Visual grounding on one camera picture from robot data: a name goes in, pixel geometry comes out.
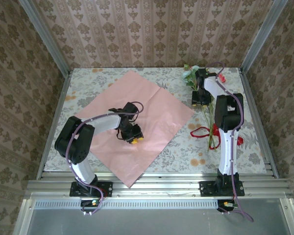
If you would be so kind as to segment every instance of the wire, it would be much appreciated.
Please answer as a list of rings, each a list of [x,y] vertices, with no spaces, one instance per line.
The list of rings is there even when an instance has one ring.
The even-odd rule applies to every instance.
[[[136,118],[134,120],[129,121],[129,122],[135,122],[137,118],[138,118],[138,115],[136,115]]]
[[[140,111],[136,112],[136,113],[107,113],[107,114],[102,114],[102,115],[99,115],[99,116],[96,116],[96,117],[92,117],[92,118],[90,118],[90,119],[87,119],[87,120],[81,122],[81,123],[78,125],[78,127],[75,129],[75,131],[73,132],[72,137],[71,137],[71,139],[70,139],[70,141],[69,141],[69,143],[68,143],[68,147],[67,147],[67,150],[66,150],[66,152],[65,152],[65,160],[66,160],[67,164],[69,165],[71,172],[74,174],[75,178],[76,178],[81,184],[83,184],[83,185],[85,185],[85,186],[87,186],[87,187],[90,187],[90,188],[94,188],[94,189],[96,189],[96,190],[98,190],[98,191],[100,192],[100,201],[99,201],[99,204],[98,204],[98,206],[97,206],[92,212],[89,212],[89,215],[92,215],[92,214],[96,213],[96,212],[98,211],[98,209],[100,208],[100,206],[101,206],[101,204],[102,204],[102,201],[103,201],[103,192],[102,192],[102,190],[101,190],[100,188],[98,188],[98,187],[96,187],[96,186],[93,186],[93,185],[90,185],[90,184],[88,184],[88,183],[82,181],[82,180],[79,178],[79,176],[77,175],[77,173],[74,171],[74,169],[73,169],[73,167],[72,167],[72,162],[69,160],[69,150],[70,150],[71,144],[72,144],[72,142],[73,142],[73,140],[74,140],[75,135],[76,135],[76,134],[78,133],[78,131],[80,130],[80,128],[81,128],[84,124],[86,124],[86,123],[88,123],[88,122],[90,122],[90,121],[93,121],[93,120],[96,120],[96,119],[99,119],[99,118],[103,118],[103,117],[107,117],[107,116],[112,116],[112,115],[133,115],[133,114],[140,114],[140,113],[144,110],[144,106],[143,106],[143,104],[142,104],[141,102],[139,102],[139,101],[133,101],[132,104],[134,104],[134,103],[135,103],[135,104],[140,104],[141,107],[142,107],[142,109],[141,109]]]
[[[218,77],[219,77],[219,74],[224,70],[224,63],[223,62],[220,62],[220,61],[216,61],[216,62],[213,62],[209,65],[207,65],[207,67],[212,67],[213,65],[215,64],[219,64],[222,66],[222,69],[216,74],[216,83],[219,85],[219,87],[224,90],[225,93],[227,93],[228,95],[232,96],[235,101],[237,102],[238,106],[239,106],[239,109],[240,109],[240,113],[241,113],[241,121],[240,123],[232,130],[232,133],[231,133],[231,180],[232,180],[232,188],[233,188],[233,193],[234,193],[234,196],[235,196],[235,199],[236,199],[236,203],[237,205],[239,206],[239,210],[240,211],[232,211],[232,213],[241,213],[246,219],[248,219],[250,222],[254,222],[254,219],[248,214],[246,213],[242,206],[241,206],[241,203],[237,197],[237,193],[236,193],[236,189],[235,189],[235,185],[234,185],[234,154],[233,154],[233,150],[234,148],[236,147],[236,144],[235,143],[235,146],[234,146],[234,132],[239,129],[242,125],[243,125],[243,122],[244,122],[244,113],[243,113],[243,107],[242,107],[242,104],[240,103],[239,99],[233,95],[231,92],[228,91],[228,89],[226,89],[218,80]]]
[[[102,192],[104,192],[106,194],[106,196],[104,197],[104,199],[105,199],[108,194],[107,194],[106,190],[104,190],[103,188],[100,188],[100,189],[101,189]]]
[[[90,206],[92,203],[89,202],[89,203],[84,203],[83,207],[82,207],[82,212],[85,211],[85,206]]]
[[[232,197],[231,201],[228,201],[228,203],[233,202],[233,201],[234,201],[234,197],[235,197],[235,195],[233,194],[233,197]]]
[[[118,140],[122,140],[123,141],[124,139],[119,137],[119,133],[120,133],[120,130],[118,129],[117,138],[118,138]]]

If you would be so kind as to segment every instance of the floral tablecloth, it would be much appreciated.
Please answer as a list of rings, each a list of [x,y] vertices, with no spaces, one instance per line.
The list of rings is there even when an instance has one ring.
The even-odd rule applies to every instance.
[[[129,70],[137,72],[159,87],[168,90],[185,105],[195,110],[192,118],[178,131],[146,172],[216,173],[220,162],[220,148],[216,151],[208,151],[208,137],[197,139],[190,135],[192,130],[200,126],[207,126],[207,123],[202,108],[191,105],[192,89],[187,87],[181,78],[182,68],[74,69],[44,171],[70,171],[65,159],[54,149],[54,142],[65,122]],[[209,69],[210,72],[218,70],[217,68]],[[262,153],[239,71],[237,68],[225,68],[222,74],[226,79],[225,86],[230,91],[242,93],[244,96],[245,121],[240,130],[240,136],[244,139],[244,143],[237,149],[238,171],[249,174],[265,173],[264,160],[261,157]],[[95,172],[110,172],[91,152],[88,159]]]

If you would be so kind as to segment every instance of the aluminum frame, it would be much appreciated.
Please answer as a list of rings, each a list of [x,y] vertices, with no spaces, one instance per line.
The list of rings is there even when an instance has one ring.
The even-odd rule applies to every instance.
[[[285,7],[288,0],[274,0],[266,18],[261,25],[250,49],[247,52],[247,55],[242,63],[242,68],[244,72],[247,72],[254,60],[256,59],[257,54],[259,53],[261,47],[265,43],[267,37],[269,36],[275,22],[280,16],[283,8]]]
[[[52,145],[52,140],[53,140],[53,137],[54,137],[54,133],[55,133],[56,127],[58,125],[58,121],[59,121],[59,118],[60,118],[60,115],[61,115],[61,110],[62,110],[64,101],[65,101],[65,96],[67,95],[67,91],[68,91],[68,88],[70,86],[72,73],[73,73],[73,71],[71,71],[70,74],[68,75],[68,78],[64,80],[63,87],[62,87],[62,90],[61,90],[61,95],[60,95],[59,101],[58,101],[58,105],[57,105],[57,108],[55,109],[55,112],[54,112],[54,116],[53,116],[52,124],[51,124],[51,127],[50,127],[50,131],[49,131],[49,134],[48,134],[45,149],[44,149],[44,152],[43,152],[40,164],[39,164],[36,180],[39,180],[41,178],[42,173],[44,171],[44,167],[45,167],[45,164],[47,162],[48,154],[50,152],[50,148],[51,148],[51,145]]]
[[[241,174],[240,180],[245,188],[245,196],[239,197],[241,200],[255,198],[278,198],[284,210],[291,234],[294,234],[294,200],[288,187],[286,179],[278,179],[276,167],[269,149],[266,136],[262,128],[260,118],[253,100],[251,90],[246,75],[240,71],[241,80],[251,114],[253,115],[257,136],[260,139],[262,152],[269,158],[265,161],[266,174]],[[64,98],[70,84],[70,79],[66,79],[61,92],[52,128],[55,130],[58,122]],[[37,180],[28,182],[27,191],[21,206],[21,210],[16,222],[13,234],[27,234],[32,212],[35,209],[37,200],[58,200],[66,202],[68,200],[80,200],[79,197],[70,197],[69,191],[74,176],[71,172],[43,172],[45,161],[52,143],[54,133],[49,136],[49,144],[46,144],[44,159],[40,166],[40,173]],[[114,182],[114,191],[111,200],[129,200],[137,202],[139,200],[198,200],[206,199],[228,199],[228,197],[201,197],[199,191],[200,181],[215,180],[216,174],[185,174],[185,173],[144,173],[134,183],[131,188],[125,186],[113,173],[97,173],[100,180]]]
[[[70,66],[63,57],[60,47],[57,45],[52,35],[50,34],[50,30],[48,30],[44,20],[41,18],[34,1],[20,0],[20,4],[24,8],[30,21],[33,23],[36,31],[46,45],[50,55],[53,57],[61,73],[65,78],[67,78],[69,75]]]

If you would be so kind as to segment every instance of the pink paper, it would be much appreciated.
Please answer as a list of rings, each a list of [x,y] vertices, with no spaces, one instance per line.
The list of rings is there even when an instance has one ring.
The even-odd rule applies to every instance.
[[[91,118],[132,101],[140,101],[145,107],[136,120],[144,139],[128,144],[116,138],[116,130],[108,130],[93,137],[90,149],[128,187],[194,114],[168,91],[130,70],[76,116]]]

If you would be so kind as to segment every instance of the patterned wallpaper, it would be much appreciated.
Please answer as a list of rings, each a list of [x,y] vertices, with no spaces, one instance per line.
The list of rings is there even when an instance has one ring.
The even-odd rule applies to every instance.
[[[25,11],[0,0],[0,235],[11,234],[63,85]]]
[[[272,0],[35,0],[71,68],[240,67]]]
[[[282,177],[294,195],[294,1],[288,1],[247,73]]]

